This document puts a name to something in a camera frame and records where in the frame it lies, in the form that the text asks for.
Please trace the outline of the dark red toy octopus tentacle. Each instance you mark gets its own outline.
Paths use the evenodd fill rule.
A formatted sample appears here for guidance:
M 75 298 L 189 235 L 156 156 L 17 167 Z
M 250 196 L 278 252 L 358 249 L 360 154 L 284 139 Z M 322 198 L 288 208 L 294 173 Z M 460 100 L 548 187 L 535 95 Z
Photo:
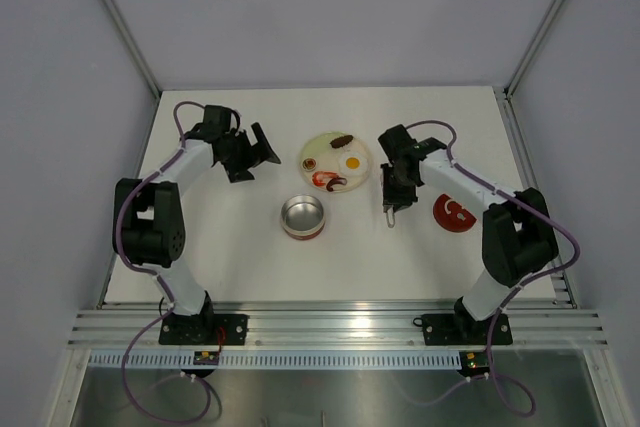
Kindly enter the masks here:
M 332 177 L 325 186 L 327 192 L 341 192 L 348 186 L 348 180 L 341 176 Z

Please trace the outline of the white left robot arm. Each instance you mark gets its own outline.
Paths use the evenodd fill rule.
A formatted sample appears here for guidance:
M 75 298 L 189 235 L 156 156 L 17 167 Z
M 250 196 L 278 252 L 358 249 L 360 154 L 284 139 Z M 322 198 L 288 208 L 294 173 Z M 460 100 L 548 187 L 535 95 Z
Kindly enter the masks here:
M 252 169 L 279 163 L 259 123 L 241 127 L 229 107 L 204 105 L 191 129 L 177 130 L 171 156 L 144 178 L 123 178 L 114 192 L 112 245 L 131 271 L 149 276 L 162 294 L 159 342 L 169 346 L 242 346 L 248 318 L 218 313 L 194 278 L 183 252 L 187 234 L 182 196 L 205 173 L 221 166 L 229 182 L 253 180 Z

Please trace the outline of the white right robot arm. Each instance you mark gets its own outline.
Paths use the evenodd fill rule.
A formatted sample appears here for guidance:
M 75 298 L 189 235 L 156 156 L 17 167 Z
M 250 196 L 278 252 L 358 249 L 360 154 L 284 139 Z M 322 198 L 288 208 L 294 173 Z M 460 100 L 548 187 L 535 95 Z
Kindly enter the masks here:
M 428 345 L 480 345 L 511 342 L 502 308 L 524 280 L 559 254 L 546 200 L 535 188 L 513 191 L 487 180 L 457 161 L 451 144 L 430 137 L 415 140 L 399 124 L 378 138 L 387 161 L 382 164 L 383 212 L 388 227 L 395 215 L 417 202 L 423 185 L 457 202 L 481 223 L 484 269 L 473 287 L 456 300 L 452 313 L 422 318 Z

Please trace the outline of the pink cat paw tongs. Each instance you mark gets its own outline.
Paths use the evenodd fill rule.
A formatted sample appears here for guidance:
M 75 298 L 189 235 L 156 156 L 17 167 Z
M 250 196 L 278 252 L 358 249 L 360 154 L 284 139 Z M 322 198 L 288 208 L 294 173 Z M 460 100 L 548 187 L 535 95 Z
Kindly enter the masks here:
M 385 220 L 388 228 L 393 229 L 395 227 L 395 213 L 392 209 L 388 209 L 385 211 Z

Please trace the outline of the cream green round plate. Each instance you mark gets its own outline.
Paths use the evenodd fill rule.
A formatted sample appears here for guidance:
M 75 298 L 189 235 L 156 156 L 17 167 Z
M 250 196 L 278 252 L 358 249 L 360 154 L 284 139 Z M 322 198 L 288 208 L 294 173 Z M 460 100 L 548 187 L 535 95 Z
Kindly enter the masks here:
M 312 182 L 312 175 L 317 171 L 328 171 L 328 172 L 336 172 L 339 176 L 344 177 L 339 172 L 338 160 L 339 157 L 346 151 L 358 151 L 363 154 L 366 154 L 369 160 L 369 170 L 368 173 L 364 176 L 355 176 L 355 177 L 344 177 L 348 180 L 348 186 L 341 192 L 335 192 L 330 194 L 338 194 L 338 193 L 346 193 L 352 190 L 355 190 L 360 185 L 362 185 L 367 178 L 369 177 L 371 168 L 373 167 L 373 160 L 370 153 L 370 150 L 366 143 L 362 141 L 360 138 L 354 136 L 354 140 L 347 146 L 340 149 L 333 149 L 330 146 L 330 142 L 336 137 L 340 137 L 342 135 L 353 135 L 346 132 L 341 131 L 333 131 L 319 134 L 309 141 L 302 147 L 299 153 L 298 159 L 298 167 L 301 175 L 304 180 L 311 186 L 320 191 L 327 192 L 325 186 L 317 187 Z M 305 170 L 302 166 L 302 162 L 307 158 L 313 158 L 316 161 L 316 167 L 313 170 Z

